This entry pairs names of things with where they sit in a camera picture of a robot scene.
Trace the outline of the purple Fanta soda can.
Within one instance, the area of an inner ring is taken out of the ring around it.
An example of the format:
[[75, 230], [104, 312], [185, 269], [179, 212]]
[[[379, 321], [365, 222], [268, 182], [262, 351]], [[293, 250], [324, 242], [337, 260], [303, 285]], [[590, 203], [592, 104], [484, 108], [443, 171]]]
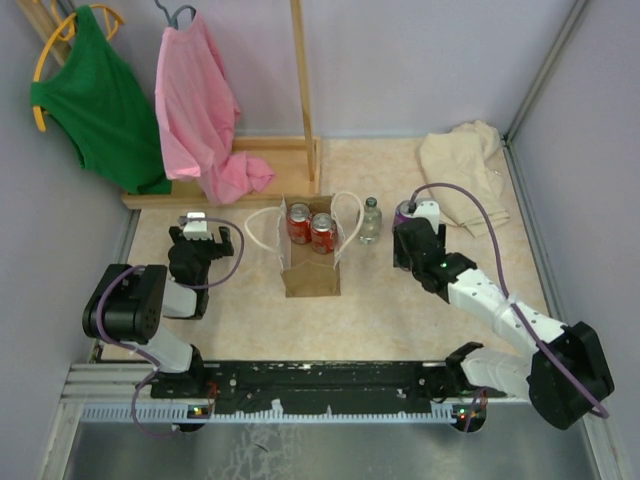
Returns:
[[410, 209], [410, 201], [404, 200], [402, 201], [395, 209], [393, 227], [396, 227], [400, 224], [403, 224], [413, 218], [415, 218], [415, 214], [417, 213], [417, 209]]

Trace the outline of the green-capped Chang soda bottle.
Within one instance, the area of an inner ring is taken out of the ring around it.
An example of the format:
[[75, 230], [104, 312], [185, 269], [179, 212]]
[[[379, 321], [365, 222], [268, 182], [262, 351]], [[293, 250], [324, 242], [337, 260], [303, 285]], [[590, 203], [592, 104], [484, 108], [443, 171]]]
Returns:
[[363, 213], [358, 240], [362, 244], [372, 244], [378, 240], [382, 224], [382, 211], [375, 197], [368, 197], [365, 200]]

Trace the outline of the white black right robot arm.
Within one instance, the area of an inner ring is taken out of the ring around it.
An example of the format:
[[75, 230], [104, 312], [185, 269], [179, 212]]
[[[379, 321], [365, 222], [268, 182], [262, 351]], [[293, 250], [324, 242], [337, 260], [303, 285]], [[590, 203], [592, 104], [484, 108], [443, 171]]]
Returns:
[[475, 262], [447, 252], [444, 233], [425, 218], [394, 226], [396, 263], [425, 291], [471, 314], [517, 351], [463, 345], [445, 360], [448, 387], [461, 396], [490, 388], [527, 399], [560, 430], [587, 413], [605, 417], [602, 402], [615, 386], [596, 331], [547, 317], [505, 293]]

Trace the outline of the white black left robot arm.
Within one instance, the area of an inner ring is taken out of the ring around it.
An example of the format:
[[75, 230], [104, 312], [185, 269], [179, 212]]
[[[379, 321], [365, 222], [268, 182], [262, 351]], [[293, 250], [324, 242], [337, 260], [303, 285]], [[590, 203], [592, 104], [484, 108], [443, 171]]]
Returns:
[[163, 327], [161, 319], [204, 316], [209, 290], [229, 279], [211, 282], [211, 264], [240, 260], [243, 254], [233, 246], [233, 229], [222, 222], [216, 239], [205, 220], [170, 227], [167, 266], [109, 265], [84, 308], [87, 337], [138, 353], [152, 364], [154, 398], [196, 398], [209, 388], [211, 375], [198, 348]]

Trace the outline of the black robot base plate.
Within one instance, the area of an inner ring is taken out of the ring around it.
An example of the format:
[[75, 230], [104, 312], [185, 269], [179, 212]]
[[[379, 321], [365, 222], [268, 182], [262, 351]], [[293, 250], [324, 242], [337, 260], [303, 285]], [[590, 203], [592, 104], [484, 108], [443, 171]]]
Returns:
[[443, 362], [204, 362], [211, 381], [196, 398], [218, 414], [262, 413], [279, 401], [286, 414], [429, 413], [433, 403], [473, 388]]

